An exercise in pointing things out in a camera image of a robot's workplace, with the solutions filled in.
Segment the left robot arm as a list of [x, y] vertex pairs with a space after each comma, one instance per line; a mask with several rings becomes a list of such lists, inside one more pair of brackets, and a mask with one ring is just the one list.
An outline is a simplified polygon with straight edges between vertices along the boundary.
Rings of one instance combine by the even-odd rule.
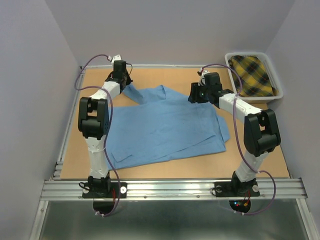
[[110, 198], [113, 195], [105, 155], [105, 140], [111, 126], [112, 100], [128, 86], [132, 80], [125, 60], [112, 60], [113, 71], [101, 87], [92, 86], [97, 91], [88, 97], [81, 97], [78, 109], [78, 130], [88, 147], [90, 172], [87, 182], [81, 182], [82, 197]]

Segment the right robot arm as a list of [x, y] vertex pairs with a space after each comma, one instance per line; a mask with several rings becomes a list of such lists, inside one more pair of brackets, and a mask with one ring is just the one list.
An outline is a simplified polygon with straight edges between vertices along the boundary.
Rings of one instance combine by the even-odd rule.
[[276, 114], [241, 100], [229, 89], [223, 89], [220, 75], [199, 71], [199, 82], [191, 84], [188, 101], [192, 104], [211, 103], [232, 114], [233, 120], [243, 123], [243, 142], [246, 151], [240, 154], [242, 163], [232, 174], [231, 181], [216, 185], [219, 197], [242, 197], [247, 193], [259, 196], [256, 175], [262, 162], [280, 145], [281, 137]]

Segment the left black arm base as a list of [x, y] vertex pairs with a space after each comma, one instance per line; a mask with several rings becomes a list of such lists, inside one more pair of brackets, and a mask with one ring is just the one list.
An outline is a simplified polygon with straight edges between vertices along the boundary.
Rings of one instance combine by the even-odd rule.
[[125, 199], [127, 197], [127, 183], [111, 182], [110, 189], [101, 184], [89, 182], [80, 182], [78, 186], [82, 189], [83, 199]]

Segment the light blue long sleeve shirt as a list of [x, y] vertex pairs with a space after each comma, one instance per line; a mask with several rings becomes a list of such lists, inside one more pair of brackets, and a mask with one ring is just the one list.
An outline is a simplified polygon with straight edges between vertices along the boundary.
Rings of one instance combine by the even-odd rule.
[[137, 105], [113, 109], [106, 148], [115, 169], [226, 151], [227, 123], [209, 102], [190, 103], [164, 85], [131, 84], [123, 94]]

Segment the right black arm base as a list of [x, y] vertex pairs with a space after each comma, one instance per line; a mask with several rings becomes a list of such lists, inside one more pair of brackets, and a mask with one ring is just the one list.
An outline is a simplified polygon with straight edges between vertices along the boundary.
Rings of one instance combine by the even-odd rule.
[[260, 191], [258, 183], [254, 178], [248, 182], [238, 182], [234, 179], [230, 181], [217, 181], [214, 183], [213, 187], [215, 195], [218, 198], [236, 198], [236, 197], [259, 197]]

